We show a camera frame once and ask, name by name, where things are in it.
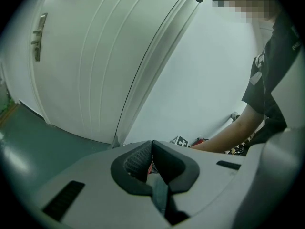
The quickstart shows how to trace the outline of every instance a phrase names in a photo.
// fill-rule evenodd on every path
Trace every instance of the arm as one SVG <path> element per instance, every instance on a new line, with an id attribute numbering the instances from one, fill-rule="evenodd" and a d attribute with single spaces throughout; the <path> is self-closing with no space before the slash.
<path id="1" fill-rule="evenodd" d="M 241 116 L 210 140 L 193 146 L 193 149 L 221 153 L 246 140 L 261 124 L 264 115 L 247 105 Z"/>

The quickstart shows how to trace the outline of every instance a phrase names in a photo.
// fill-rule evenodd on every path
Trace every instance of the white wall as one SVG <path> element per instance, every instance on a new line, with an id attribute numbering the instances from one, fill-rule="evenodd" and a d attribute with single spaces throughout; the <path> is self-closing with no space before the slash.
<path id="1" fill-rule="evenodd" d="M 266 46 L 267 42 L 272 36 L 273 32 L 273 25 L 274 23 L 268 22 L 268 21 L 260 21 L 259 22 L 259 28 L 262 34 L 262 43 L 263 47 Z"/>
<path id="2" fill-rule="evenodd" d="M 218 10 L 211 0 L 200 5 L 139 112 L 126 144 L 169 141 L 177 135 L 190 142 L 200 135 L 210 138 L 232 122 L 232 112 L 243 111 L 246 104 L 241 99 L 262 39 L 252 24 L 236 19 L 238 14 Z"/>
<path id="3" fill-rule="evenodd" d="M 0 61 L 5 81 L 15 102 L 21 100 L 41 115 L 29 74 L 29 43 L 37 0 L 25 0 L 16 10 L 0 38 Z"/>

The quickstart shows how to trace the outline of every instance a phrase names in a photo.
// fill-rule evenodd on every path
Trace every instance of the black slot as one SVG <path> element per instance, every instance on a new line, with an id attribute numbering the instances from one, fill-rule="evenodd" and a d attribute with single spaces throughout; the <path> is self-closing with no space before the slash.
<path id="1" fill-rule="evenodd" d="M 81 182 L 69 182 L 42 211 L 60 221 L 84 186 Z"/>
<path id="2" fill-rule="evenodd" d="M 239 168 L 241 166 L 239 164 L 235 164 L 235 163 L 231 163 L 231 162 L 227 162 L 227 161 L 223 161 L 223 160 L 218 161 L 216 164 L 219 165 L 219 166 L 223 166 L 223 167 L 233 169 L 233 170 L 239 170 Z"/>

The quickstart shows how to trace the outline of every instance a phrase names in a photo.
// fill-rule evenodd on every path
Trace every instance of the gray plastic surface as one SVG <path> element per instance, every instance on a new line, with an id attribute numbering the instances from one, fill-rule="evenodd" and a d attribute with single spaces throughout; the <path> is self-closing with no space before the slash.
<path id="1" fill-rule="evenodd" d="M 143 143 L 81 159 L 45 184 L 36 195 L 36 204 L 43 208 L 66 184 L 75 180 L 85 183 L 85 187 L 64 215 L 63 224 L 75 229 L 169 227 L 149 196 L 128 194 L 110 173 L 115 158 Z"/>
<path id="2" fill-rule="evenodd" d="M 252 146 L 236 176 L 224 190 L 191 219 L 178 224 L 177 228 L 232 228 L 235 215 L 256 174 L 263 147 L 264 144 Z"/>
<path id="3" fill-rule="evenodd" d="M 249 189 L 233 228 L 259 226 L 283 198 L 304 162 L 305 128 L 287 129 L 275 135 L 263 149 L 253 184 Z"/>
<path id="4" fill-rule="evenodd" d="M 294 63 L 271 94 L 289 128 L 305 126 L 305 50 L 303 46 Z"/>
<path id="5" fill-rule="evenodd" d="M 243 166 L 245 159 L 244 156 L 204 152 L 167 142 L 160 143 L 192 158 L 199 165 L 199 177 L 190 190 L 173 196 L 177 209 L 189 216 L 195 215 L 217 198 L 238 172 L 216 163 L 223 160 Z"/>

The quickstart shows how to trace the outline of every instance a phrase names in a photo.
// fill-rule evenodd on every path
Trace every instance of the person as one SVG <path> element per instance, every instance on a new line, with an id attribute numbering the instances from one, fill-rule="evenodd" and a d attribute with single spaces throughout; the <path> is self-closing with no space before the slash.
<path id="1" fill-rule="evenodd" d="M 273 22 L 273 33 L 263 52 L 253 60 L 249 84 L 242 98 L 247 106 L 240 117 L 210 140 L 192 148 L 222 153 L 250 137 L 264 120 L 264 126 L 244 146 L 246 155 L 249 147 L 265 143 L 287 127 L 271 92 L 294 62 L 301 40 L 277 0 L 224 0 L 224 4 L 245 12 L 248 18 Z"/>

